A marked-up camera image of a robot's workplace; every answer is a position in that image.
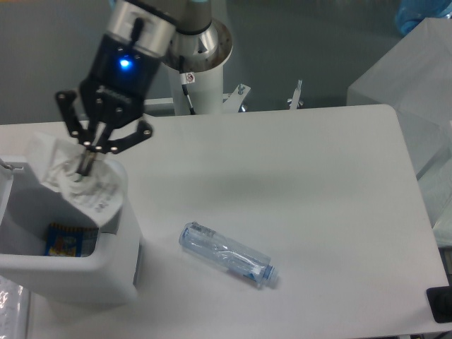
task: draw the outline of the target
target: bottle label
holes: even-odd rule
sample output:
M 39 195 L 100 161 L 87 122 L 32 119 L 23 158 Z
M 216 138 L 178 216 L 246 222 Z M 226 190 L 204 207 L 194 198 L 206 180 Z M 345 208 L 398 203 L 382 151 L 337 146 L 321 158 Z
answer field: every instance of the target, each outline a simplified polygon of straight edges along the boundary
M 191 224 L 190 228 L 192 230 L 202 233 L 204 236 L 209 237 L 209 238 L 213 237 L 213 235 L 216 233 L 214 230 L 211 230 L 210 228 L 207 228 L 205 226 L 201 226 L 197 222 L 193 222 Z

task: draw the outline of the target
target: plastic bottle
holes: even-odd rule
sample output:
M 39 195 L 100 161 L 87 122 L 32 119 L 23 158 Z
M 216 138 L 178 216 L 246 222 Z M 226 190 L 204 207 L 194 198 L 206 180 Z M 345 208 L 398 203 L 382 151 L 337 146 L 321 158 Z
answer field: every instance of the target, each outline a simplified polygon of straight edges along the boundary
M 451 0 L 402 0 L 395 24 L 403 35 L 411 32 L 425 18 L 451 18 Z
M 270 257 L 197 222 L 185 225 L 179 243 L 184 248 L 255 281 L 258 285 L 271 286 L 278 275 L 270 265 Z

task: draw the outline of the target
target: crumpled paper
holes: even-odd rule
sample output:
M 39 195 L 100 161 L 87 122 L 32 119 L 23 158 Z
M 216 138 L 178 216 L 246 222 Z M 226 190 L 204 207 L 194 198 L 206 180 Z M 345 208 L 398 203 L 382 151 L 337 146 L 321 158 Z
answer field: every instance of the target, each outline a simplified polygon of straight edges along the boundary
M 60 193 L 98 227 L 107 224 L 124 203 L 125 183 L 99 154 L 88 177 L 76 173 L 85 148 L 44 133 L 35 133 L 25 157 L 38 181 Z

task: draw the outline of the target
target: black object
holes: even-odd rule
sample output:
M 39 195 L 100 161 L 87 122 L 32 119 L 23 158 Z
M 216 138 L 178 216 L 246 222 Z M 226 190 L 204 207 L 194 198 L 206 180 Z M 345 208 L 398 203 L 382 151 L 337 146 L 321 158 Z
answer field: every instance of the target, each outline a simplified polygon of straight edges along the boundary
M 91 71 L 79 88 L 89 120 L 87 129 L 83 128 L 73 107 L 76 91 L 67 90 L 56 94 L 56 102 L 69 135 L 77 138 L 89 153 L 117 154 L 153 134 L 151 125 L 142 119 L 143 103 L 160 60 L 133 48 L 143 26 L 142 19 L 135 20 L 128 44 L 118 42 L 109 35 L 102 38 Z M 140 121 L 134 133 L 125 138 L 109 140 L 113 130 L 137 119 Z M 100 122 L 105 123 L 105 128 L 95 141 Z M 81 174 L 88 175 L 89 171 L 83 170 Z
M 452 287 L 429 288 L 427 298 L 435 321 L 437 323 L 452 323 Z

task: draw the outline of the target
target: white plastic container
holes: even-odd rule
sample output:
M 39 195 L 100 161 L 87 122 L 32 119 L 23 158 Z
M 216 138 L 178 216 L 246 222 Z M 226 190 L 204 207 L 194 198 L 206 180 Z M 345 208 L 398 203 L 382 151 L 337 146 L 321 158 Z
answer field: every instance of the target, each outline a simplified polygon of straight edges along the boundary
M 0 191 L 0 197 L 8 199 L 4 215 L 0 209 L 0 275 L 63 302 L 118 304 L 135 299 L 142 236 L 129 200 L 100 228 L 90 256 L 43 256 L 51 222 L 77 227 L 95 224 L 59 194 L 43 187 L 24 157 L 1 158 L 23 169 L 14 171 L 10 194 Z M 124 168 L 117 162 L 110 164 L 126 180 Z M 1 180 L 5 178 L 0 177 L 0 189 L 5 186 Z

